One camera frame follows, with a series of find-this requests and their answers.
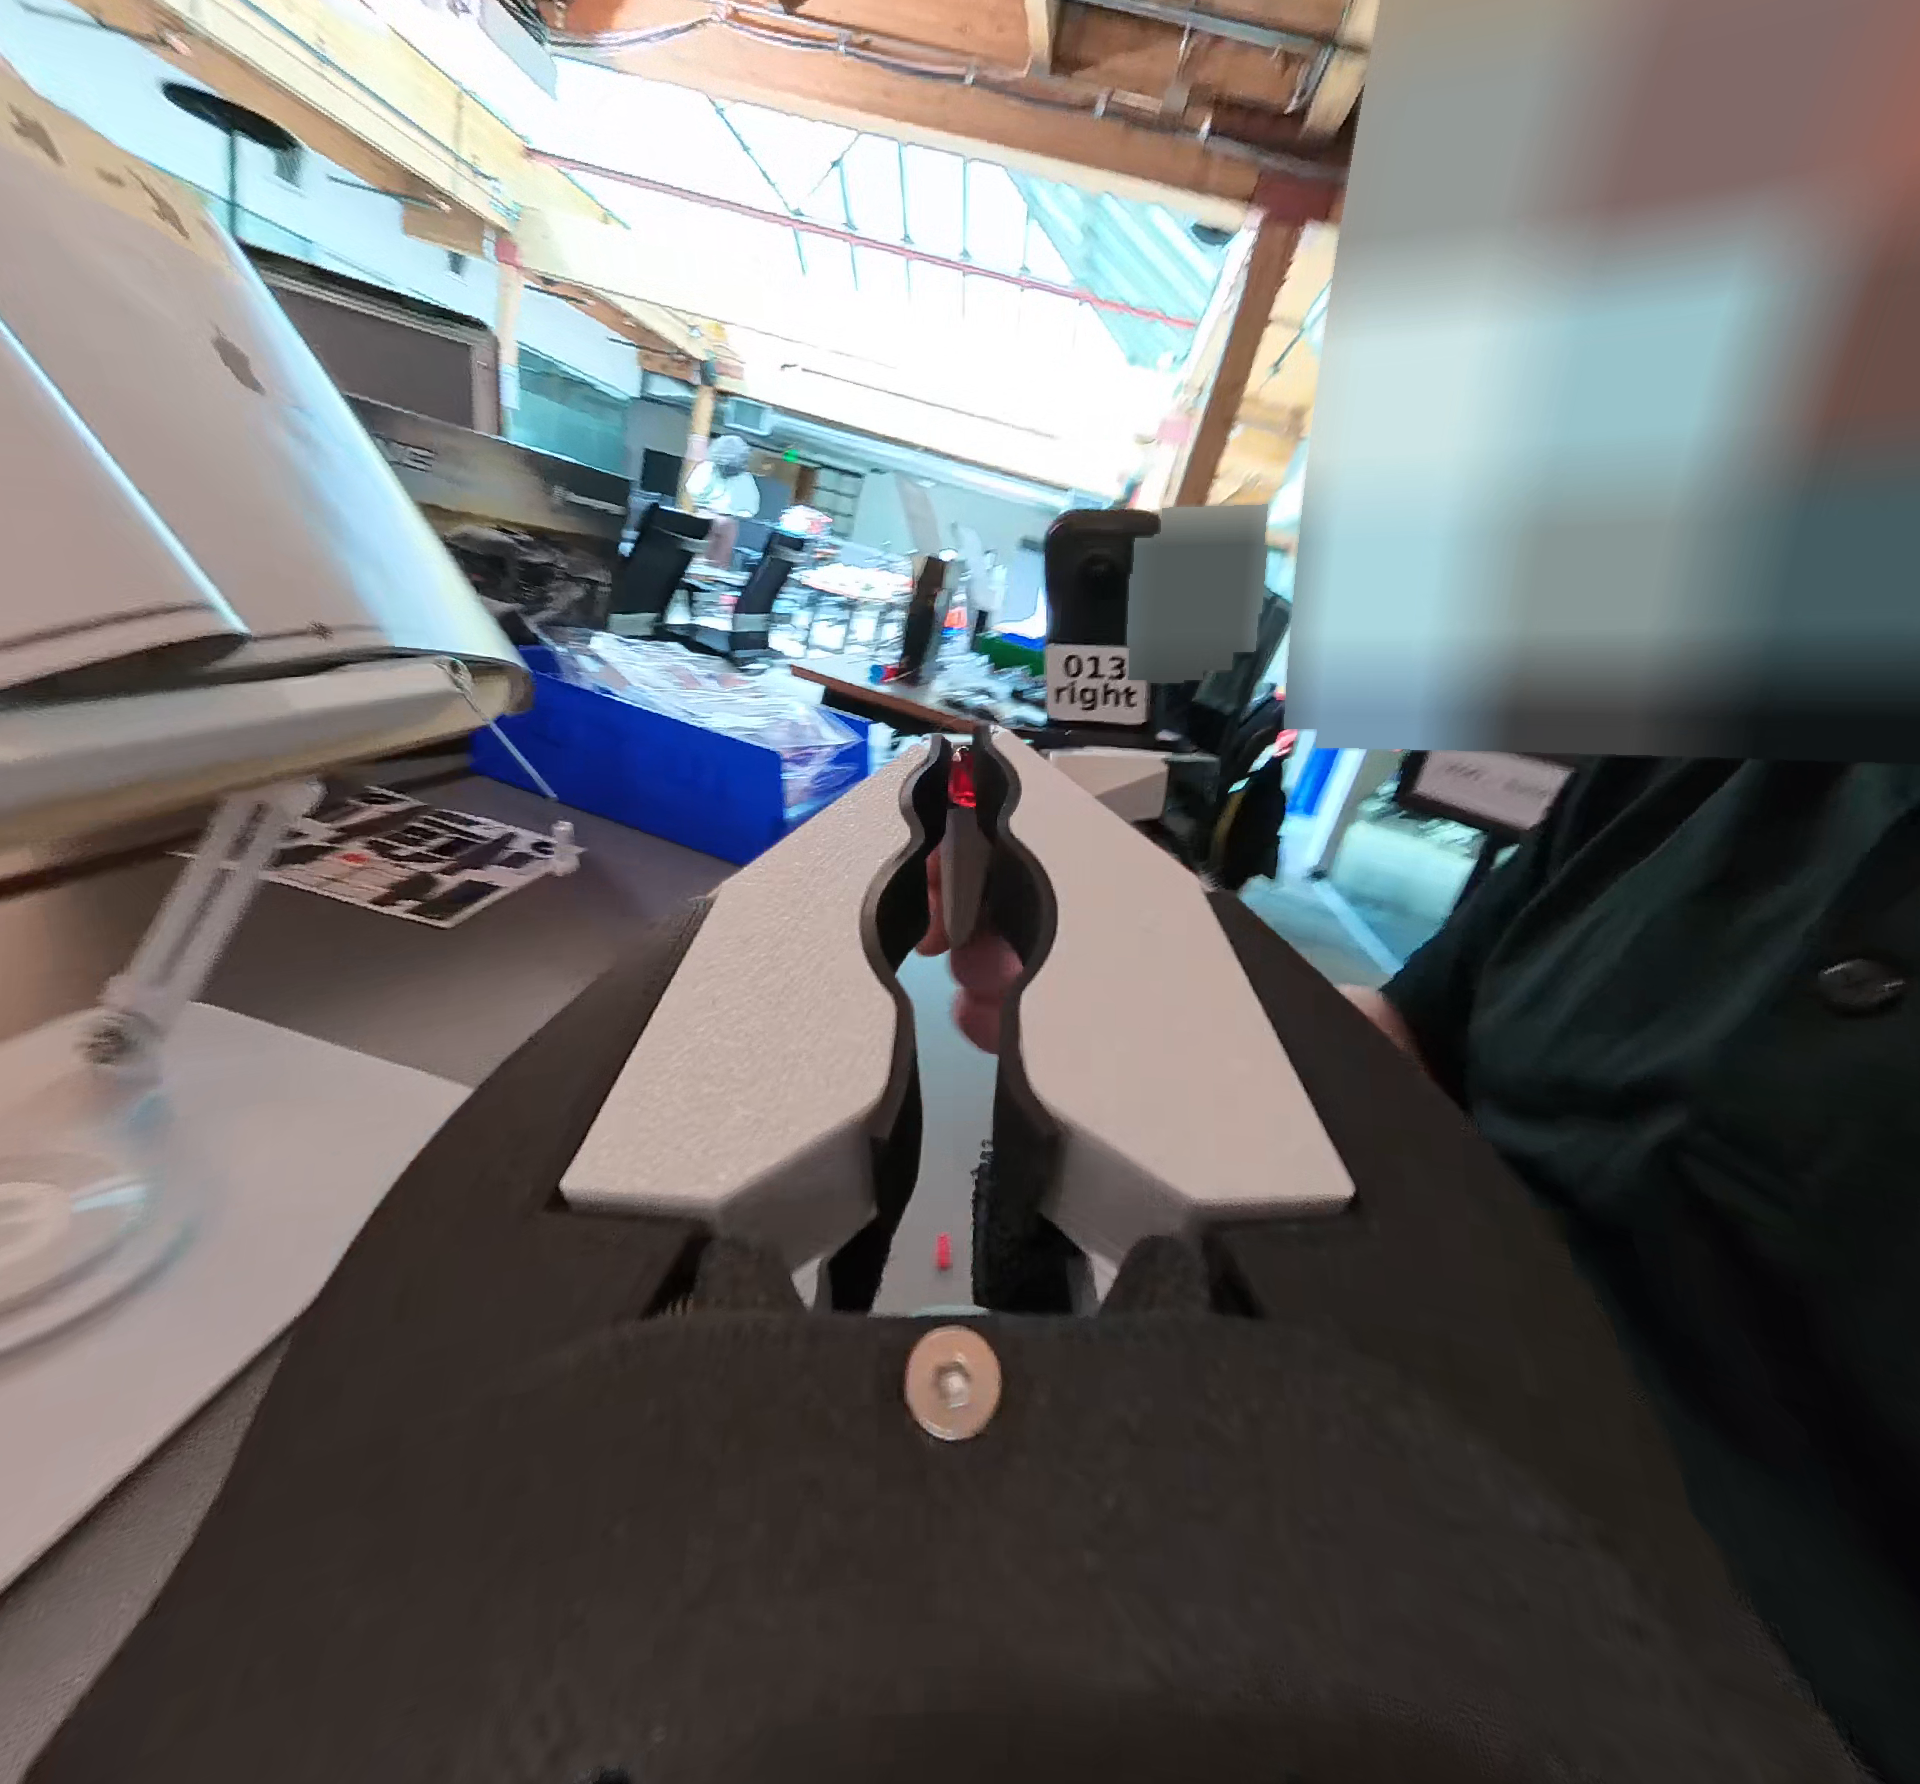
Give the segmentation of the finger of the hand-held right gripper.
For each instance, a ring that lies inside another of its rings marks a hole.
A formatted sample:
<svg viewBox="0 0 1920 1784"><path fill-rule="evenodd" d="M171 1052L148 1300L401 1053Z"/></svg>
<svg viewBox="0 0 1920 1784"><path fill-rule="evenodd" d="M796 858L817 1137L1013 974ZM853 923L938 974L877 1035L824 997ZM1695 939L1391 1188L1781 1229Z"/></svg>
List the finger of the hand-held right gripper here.
<svg viewBox="0 0 1920 1784"><path fill-rule="evenodd" d="M1165 751L1076 745L1050 751L1047 762L1129 826L1165 819L1170 790L1170 752Z"/></svg>
<svg viewBox="0 0 1920 1784"><path fill-rule="evenodd" d="M995 942L992 871L996 842L976 809L948 809L945 838L927 854L927 930L922 956L960 956Z"/></svg>

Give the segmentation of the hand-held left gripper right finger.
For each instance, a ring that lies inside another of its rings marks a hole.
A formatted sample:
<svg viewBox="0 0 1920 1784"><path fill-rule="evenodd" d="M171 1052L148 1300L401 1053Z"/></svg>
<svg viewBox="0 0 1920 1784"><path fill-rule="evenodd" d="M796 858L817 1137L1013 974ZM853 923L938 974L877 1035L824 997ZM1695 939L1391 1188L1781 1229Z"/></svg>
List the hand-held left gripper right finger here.
<svg viewBox="0 0 1920 1784"><path fill-rule="evenodd" d="M999 1042L1050 1218L1303 1218L1357 1198L1216 914L1219 897L1006 729L974 745L996 930L1019 949Z"/></svg>

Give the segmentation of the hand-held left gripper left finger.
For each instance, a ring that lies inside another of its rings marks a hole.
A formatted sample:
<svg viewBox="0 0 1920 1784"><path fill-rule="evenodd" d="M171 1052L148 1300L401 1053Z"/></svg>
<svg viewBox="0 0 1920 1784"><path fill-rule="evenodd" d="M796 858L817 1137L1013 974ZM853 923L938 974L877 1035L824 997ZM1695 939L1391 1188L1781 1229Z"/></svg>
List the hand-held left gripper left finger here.
<svg viewBox="0 0 1920 1784"><path fill-rule="evenodd" d="M931 923L919 741L718 887L559 1192L575 1211L877 1211Z"/></svg>

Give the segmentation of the lego sticker sheet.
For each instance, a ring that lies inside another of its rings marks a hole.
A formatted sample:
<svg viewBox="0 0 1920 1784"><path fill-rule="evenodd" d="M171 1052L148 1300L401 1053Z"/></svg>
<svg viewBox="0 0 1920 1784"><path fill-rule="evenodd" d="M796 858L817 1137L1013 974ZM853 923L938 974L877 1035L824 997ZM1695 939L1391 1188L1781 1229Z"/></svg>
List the lego sticker sheet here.
<svg viewBox="0 0 1920 1784"><path fill-rule="evenodd" d="M421 803L384 784L318 784L276 848L268 881L421 926L460 926L585 854L567 822L552 835Z"/></svg>

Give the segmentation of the black lego set box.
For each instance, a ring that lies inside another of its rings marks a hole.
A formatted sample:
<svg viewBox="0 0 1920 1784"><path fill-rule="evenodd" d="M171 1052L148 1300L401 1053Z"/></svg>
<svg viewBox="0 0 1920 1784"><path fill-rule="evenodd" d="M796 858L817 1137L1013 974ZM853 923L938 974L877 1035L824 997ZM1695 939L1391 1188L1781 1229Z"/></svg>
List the black lego set box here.
<svg viewBox="0 0 1920 1784"><path fill-rule="evenodd" d="M347 406L495 613L605 626L631 520L624 476L365 396Z"/></svg>

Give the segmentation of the lego instruction booklet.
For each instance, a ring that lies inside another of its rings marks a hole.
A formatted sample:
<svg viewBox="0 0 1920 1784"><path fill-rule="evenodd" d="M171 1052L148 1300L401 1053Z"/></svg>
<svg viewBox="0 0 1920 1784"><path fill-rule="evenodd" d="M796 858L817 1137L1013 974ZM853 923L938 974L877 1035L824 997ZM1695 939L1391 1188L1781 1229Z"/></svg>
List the lego instruction booklet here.
<svg viewBox="0 0 1920 1784"><path fill-rule="evenodd" d="M3 321L247 632L230 678L525 665L249 258L84 121L3 102Z"/></svg>

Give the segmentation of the person's right hand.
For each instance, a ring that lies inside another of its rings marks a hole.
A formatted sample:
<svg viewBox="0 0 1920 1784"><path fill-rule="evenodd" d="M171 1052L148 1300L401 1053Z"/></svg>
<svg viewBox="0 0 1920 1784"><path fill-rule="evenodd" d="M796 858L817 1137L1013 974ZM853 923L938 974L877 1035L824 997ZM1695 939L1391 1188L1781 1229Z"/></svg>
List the person's right hand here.
<svg viewBox="0 0 1920 1784"><path fill-rule="evenodd" d="M976 930L948 953L954 978L954 1029L992 1056L999 1053L1006 1004L1025 975L1022 956L992 930Z"/></svg>

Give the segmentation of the background work table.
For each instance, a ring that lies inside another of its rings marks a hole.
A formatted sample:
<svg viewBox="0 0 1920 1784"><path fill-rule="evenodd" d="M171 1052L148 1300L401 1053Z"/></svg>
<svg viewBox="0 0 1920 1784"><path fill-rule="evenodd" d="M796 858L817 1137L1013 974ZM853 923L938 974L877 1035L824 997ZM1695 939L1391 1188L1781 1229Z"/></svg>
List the background work table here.
<svg viewBox="0 0 1920 1784"><path fill-rule="evenodd" d="M999 668L976 652L937 661L916 680L887 661L837 655L790 661L789 671L817 688L828 713L887 728L903 739L971 735L979 723L1031 735L1047 723L1041 680L1022 668Z"/></svg>

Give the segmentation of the blue plastic bin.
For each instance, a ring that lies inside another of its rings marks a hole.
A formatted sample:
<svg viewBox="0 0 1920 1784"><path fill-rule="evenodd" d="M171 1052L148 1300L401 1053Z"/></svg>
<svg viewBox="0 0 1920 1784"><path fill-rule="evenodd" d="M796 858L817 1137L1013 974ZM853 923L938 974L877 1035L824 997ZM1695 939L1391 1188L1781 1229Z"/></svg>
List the blue plastic bin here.
<svg viewBox="0 0 1920 1784"><path fill-rule="evenodd" d="M469 765L485 780L728 864L757 861L857 784L789 812L770 751L718 741L536 671L533 704L479 729Z"/></svg>

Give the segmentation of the black office chair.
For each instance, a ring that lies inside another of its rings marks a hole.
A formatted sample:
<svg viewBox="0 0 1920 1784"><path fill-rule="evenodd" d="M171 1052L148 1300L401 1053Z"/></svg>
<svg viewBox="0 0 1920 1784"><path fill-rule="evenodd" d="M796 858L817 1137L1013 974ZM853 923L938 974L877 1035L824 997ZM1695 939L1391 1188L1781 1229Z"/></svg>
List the black office chair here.
<svg viewBox="0 0 1920 1784"><path fill-rule="evenodd" d="M659 636L688 570L704 557L714 519L653 502L637 520L637 535L612 580L609 632L615 636Z"/></svg>
<svg viewBox="0 0 1920 1784"><path fill-rule="evenodd" d="M793 570L809 557L809 539L790 529L770 529L757 567L747 574L728 632L728 657L760 661L773 646L773 613Z"/></svg>

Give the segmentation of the pale book stand ledge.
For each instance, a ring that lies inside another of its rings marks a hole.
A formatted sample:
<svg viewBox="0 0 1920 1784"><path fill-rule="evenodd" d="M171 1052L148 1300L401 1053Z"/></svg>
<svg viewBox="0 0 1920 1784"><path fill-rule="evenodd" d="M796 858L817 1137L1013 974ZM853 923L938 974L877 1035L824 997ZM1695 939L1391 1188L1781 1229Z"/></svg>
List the pale book stand ledge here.
<svg viewBox="0 0 1920 1784"><path fill-rule="evenodd" d="M520 664L378 661L3 709L3 848L442 745L533 704Z"/></svg>

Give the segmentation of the grey framed panel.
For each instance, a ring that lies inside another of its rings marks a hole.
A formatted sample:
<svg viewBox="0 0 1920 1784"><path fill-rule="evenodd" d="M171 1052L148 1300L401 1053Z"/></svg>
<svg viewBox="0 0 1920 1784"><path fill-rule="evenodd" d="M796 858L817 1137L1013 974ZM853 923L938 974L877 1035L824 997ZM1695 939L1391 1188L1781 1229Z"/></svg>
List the grey framed panel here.
<svg viewBox="0 0 1920 1784"><path fill-rule="evenodd" d="M259 277L358 400L505 434L498 338L472 315L247 242Z"/></svg>

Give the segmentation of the black pole with round disc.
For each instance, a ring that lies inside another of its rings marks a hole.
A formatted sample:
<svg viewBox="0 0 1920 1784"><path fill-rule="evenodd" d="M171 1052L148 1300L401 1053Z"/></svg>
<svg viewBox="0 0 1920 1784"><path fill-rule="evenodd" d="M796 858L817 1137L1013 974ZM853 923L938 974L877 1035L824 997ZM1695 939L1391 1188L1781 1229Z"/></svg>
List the black pole with round disc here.
<svg viewBox="0 0 1920 1784"><path fill-rule="evenodd" d="M221 208L227 228L234 241L249 235L249 206L243 199L243 147L261 150L272 177L288 189L304 186L304 144L295 134L284 131L272 115L265 115L224 92L171 77L164 83L164 98L191 121L219 134L227 157L227 186Z"/></svg>

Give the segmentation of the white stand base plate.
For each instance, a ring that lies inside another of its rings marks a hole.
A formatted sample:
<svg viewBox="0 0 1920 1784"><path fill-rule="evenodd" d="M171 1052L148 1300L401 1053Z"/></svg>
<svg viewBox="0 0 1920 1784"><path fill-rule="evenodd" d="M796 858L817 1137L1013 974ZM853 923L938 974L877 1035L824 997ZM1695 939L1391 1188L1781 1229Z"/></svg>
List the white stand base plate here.
<svg viewBox="0 0 1920 1784"><path fill-rule="evenodd" d="M23 1579L317 1300L466 1090L239 1011L156 1052L203 1192L110 1311L3 1355L3 1583Z"/></svg>

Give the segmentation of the pale stand bracket with disc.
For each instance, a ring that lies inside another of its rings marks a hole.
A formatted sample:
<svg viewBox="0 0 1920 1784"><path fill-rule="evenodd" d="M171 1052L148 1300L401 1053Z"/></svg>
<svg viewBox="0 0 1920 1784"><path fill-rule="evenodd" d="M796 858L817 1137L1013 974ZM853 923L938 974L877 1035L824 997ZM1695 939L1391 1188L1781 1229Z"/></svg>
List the pale stand bracket with disc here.
<svg viewBox="0 0 1920 1784"><path fill-rule="evenodd" d="M3 1042L3 1355L146 1285L191 1234L203 1179L156 1078L84 1061L64 1029Z"/></svg>

